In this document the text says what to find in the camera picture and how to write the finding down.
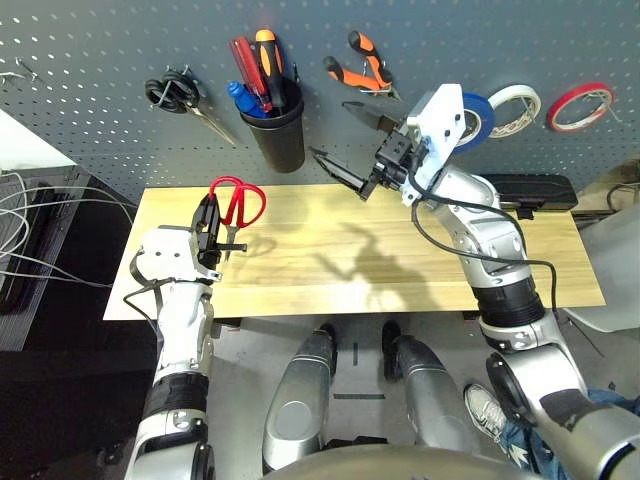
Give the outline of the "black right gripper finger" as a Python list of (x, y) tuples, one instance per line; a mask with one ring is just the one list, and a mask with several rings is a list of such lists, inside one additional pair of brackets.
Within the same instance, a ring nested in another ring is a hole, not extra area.
[(399, 127), (393, 118), (374, 106), (359, 101), (343, 101), (342, 107), (367, 127), (390, 134)]
[(310, 147), (309, 151), (321, 169), (331, 178), (355, 192), (361, 200), (367, 201), (369, 199), (375, 188), (375, 185), (369, 179), (353, 172), (328, 152), (315, 147)]

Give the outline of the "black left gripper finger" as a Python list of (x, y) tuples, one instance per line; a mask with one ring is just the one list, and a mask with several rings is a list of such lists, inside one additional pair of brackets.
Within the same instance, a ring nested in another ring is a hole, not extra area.
[(208, 242), (208, 233), (205, 229), (209, 226), (208, 212), (209, 212), (209, 195), (205, 194), (200, 200), (192, 217), (192, 230), (195, 234), (198, 249), (205, 250)]
[(215, 195), (208, 197), (207, 207), (207, 249), (217, 250), (217, 237), (220, 226), (220, 208)]

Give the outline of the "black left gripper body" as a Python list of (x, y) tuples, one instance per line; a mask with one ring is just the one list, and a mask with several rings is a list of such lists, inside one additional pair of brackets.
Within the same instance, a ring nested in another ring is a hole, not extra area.
[(226, 253), (246, 252), (248, 245), (246, 243), (207, 243), (198, 241), (197, 248), (198, 263), (206, 268), (215, 268)]

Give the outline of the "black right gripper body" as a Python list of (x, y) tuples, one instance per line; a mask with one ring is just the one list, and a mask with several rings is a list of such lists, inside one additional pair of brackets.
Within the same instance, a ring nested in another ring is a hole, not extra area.
[(397, 129), (392, 129), (375, 153), (372, 178), (375, 183), (398, 191), (415, 174), (428, 153), (424, 141), (414, 145), (412, 140)]

